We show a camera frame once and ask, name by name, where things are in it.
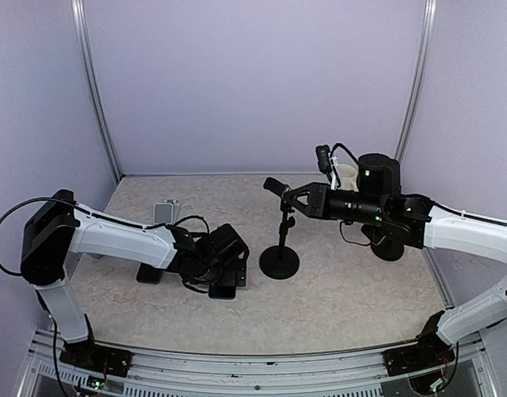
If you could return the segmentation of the black tall phone stand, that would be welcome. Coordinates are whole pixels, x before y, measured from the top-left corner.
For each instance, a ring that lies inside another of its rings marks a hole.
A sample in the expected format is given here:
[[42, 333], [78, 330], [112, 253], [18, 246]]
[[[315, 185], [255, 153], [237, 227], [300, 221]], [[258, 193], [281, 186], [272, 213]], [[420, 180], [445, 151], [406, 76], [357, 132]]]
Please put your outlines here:
[[282, 218], [279, 227], [279, 242], [276, 246], [266, 248], [259, 260], [262, 273], [273, 280], [287, 280], [299, 270], [298, 254], [286, 246], [288, 231], [295, 225], [295, 219], [291, 216], [294, 209], [281, 200], [280, 211]]

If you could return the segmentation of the black phone red case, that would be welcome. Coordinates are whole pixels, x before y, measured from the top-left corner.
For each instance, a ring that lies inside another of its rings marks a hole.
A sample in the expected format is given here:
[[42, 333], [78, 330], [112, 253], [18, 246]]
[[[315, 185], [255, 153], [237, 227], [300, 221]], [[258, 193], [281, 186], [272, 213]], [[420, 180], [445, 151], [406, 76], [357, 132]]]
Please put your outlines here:
[[136, 281], [142, 284], [157, 285], [160, 283], [162, 269], [141, 263], [136, 274]]

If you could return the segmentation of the silver folding phone stand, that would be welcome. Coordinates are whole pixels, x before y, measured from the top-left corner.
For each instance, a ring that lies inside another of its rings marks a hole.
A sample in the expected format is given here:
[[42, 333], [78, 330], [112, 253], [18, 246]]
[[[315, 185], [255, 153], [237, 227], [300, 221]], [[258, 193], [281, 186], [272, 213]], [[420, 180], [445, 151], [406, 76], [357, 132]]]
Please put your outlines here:
[[155, 203], [153, 207], [153, 223], [172, 224], [179, 219], [181, 204], [179, 200], [168, 199]]

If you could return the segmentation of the blue phone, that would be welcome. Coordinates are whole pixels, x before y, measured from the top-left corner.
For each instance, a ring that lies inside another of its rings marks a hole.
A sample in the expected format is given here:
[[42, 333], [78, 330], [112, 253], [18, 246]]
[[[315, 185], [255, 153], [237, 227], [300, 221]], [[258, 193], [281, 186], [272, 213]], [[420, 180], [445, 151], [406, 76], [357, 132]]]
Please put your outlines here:
[[236, 298], [237, 288], [235, 286], [211, 285], [208, 289], [210, 299], [233, 300]]

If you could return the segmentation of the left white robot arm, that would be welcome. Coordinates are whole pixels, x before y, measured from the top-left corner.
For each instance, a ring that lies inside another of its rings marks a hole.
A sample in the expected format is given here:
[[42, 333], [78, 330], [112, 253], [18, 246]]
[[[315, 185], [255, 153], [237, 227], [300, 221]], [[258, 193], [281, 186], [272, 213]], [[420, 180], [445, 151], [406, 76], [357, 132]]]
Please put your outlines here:
[[65, 275], [68, 253], [135, 261], [177, 274], [191, 290], [212, 299], [234, 299], [246, 285], [249, 248], [228, 223], [190, 232], [177, 224], [144, 224], [109, 217], [62, 189], [24, 227], [22, 277], [34, 286], [75, 358], [88, 368], [104, 359], [102, 346], [79, 307]]

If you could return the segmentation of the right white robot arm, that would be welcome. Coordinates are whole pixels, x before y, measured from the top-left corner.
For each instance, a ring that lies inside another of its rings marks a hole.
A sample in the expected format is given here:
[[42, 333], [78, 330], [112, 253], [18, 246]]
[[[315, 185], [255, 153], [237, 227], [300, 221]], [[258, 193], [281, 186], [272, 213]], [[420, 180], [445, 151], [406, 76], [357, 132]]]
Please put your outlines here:
[[[376, 256], [396, 261], [405, 246], [448, 249], [507, 265], [507, 221], [447, 208], [422, 194], [402, 194], [397, 160], [379, 153], [357, 160], [357, 188], [309, 183], [296, 189], [275, 180], [265, 188], [309, 218], [360, 223]], [[428, 367], [463, 337], [507, 319], [507, 276], [466, 303], [434, 314], [411, 352]]]

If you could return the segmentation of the cream ceramic mug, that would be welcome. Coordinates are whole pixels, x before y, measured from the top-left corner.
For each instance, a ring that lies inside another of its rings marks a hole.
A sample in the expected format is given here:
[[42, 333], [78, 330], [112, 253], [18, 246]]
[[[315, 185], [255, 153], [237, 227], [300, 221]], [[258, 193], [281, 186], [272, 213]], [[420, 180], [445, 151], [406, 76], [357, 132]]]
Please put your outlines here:
[[345, 164], [337, 167], [338, 176], [341, 180], [341, 189], [357, 191], [357, 170]]

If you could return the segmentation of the front aluminium rail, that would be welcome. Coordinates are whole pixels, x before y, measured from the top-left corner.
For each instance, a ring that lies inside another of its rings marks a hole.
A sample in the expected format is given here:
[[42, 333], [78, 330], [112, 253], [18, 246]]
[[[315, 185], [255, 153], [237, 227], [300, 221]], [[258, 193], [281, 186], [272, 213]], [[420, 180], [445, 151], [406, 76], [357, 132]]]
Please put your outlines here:
[[[58, 395], [52, 355], [53, 332], [34, 335], [11, 396]], [[108, 375], [105, 390], [86, 386], [92, 371], [60, 363], [67, 386], [97, 396], [418, 396], [409, 380], [436, 371], [389, 376], [384, 351], [413, 343], [342, 352], [293, 355], [210, 355], [127, 347], [132, 352], [127, 377]], [[480, 336], [466, 337], [459, 347], [458, 369], [437, 396], [503, 396]]]

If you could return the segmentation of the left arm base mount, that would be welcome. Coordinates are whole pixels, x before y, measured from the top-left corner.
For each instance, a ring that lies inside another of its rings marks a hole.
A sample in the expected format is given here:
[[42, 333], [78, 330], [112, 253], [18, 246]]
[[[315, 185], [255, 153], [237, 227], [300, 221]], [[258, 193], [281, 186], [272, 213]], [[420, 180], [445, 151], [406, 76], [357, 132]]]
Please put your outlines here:
[[87, 324], [88, 336], [82, 342], [64, 342], [60, 361], [74, 367], [103, 375], [126, 378], [133, 354], [125, 349], [97, 344], [91, 325]]

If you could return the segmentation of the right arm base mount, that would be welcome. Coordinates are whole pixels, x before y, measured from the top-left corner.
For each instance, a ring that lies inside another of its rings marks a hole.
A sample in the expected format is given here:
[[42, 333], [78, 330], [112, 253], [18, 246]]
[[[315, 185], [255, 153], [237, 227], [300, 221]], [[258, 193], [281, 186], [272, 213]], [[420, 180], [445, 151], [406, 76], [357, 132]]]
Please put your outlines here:
[[443, 315], [441, 310], [428, 319], [415, 344], [383, 352], [388, 376], [421, 371], [456, 359], [452, 346], [437, 336], [438, 321]]

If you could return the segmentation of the right aluminium frame post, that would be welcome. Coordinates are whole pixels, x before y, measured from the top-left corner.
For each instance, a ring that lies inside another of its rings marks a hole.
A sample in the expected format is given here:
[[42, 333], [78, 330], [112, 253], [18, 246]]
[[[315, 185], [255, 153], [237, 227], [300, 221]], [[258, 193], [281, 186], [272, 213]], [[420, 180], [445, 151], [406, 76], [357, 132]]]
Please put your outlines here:
[[414, 121], [419, 107], [419, 100], [423, 92], [423, 83], [427, 69], [427, 63], [431, 51], [434, 25], [438, 12], [438, 0], [427, 0], [424, 4], [423, 22], [419, 37], [419, 47], [414, 67], [414, 76], [407, 107], [402, 122], [399, 140], [395, 149], [395, 159], [402, 163], [409, 147], [409, 141], [414, 128]]

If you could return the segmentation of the aluminium frame post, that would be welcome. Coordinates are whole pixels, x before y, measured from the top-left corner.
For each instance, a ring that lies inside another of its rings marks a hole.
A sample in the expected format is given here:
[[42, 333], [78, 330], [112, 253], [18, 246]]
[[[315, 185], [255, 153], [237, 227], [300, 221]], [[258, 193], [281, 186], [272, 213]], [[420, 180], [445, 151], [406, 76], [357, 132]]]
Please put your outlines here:
[[423, 22], [419, 37], [419, 47], [414, 67], [414, 76], [407, 107], [402, 122], [399, 140], [395, 149], [395, 159], [402, 163], [409, 147], [409, 141], [414, 128], [414, 121], [419, 107], [419, 100], [423, 92], [423, 83], [427, 69], [427, 63], [431, 51], [434, 25], [438, 12], [438, 0], [427, 0], [424, 4]]
[[90, 36], [88, 33], [84, 1], [72, 0], [70, 4], [74, 19], [76, 36], [79, 43], [79, 51], [83, 61], [84, 78], [88, 88], [89, 97], [91, 99], [93, 114], [98, 125], [99, 138], [102, 142], [103, 149], [105, 150], [112, 177], [115, 183], [119, 184], [124, 174], [122, 172], [122, 167], [120, 165], [112, 135], [109, 130], [98, 79], [93, 64], [93, 51], [91, 47]]

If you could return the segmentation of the left aluminium frame post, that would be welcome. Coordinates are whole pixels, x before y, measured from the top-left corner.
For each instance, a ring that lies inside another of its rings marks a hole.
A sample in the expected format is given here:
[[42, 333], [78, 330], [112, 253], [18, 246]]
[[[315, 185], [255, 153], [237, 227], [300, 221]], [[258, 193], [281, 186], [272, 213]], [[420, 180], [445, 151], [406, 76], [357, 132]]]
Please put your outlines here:
[[112, 177], [115, 183], [119, 184], [124, 174], [122, 172], [122, 167], [120, 165], [112, 135], [109, 130], [98, 79], [93, 64], [93, 51], [91, 47], [90, 36], [88, 33], [84, 1], [72, 0], [70, 4], [74, 19], [76, 36], [79, 43], [79, 51], [83, 61], [84, 78], [88, 88], [89, 97], [91, 99], [93, 114], [98, 125], [99, 138], [102, 142], [103, 149], [105, 150]]

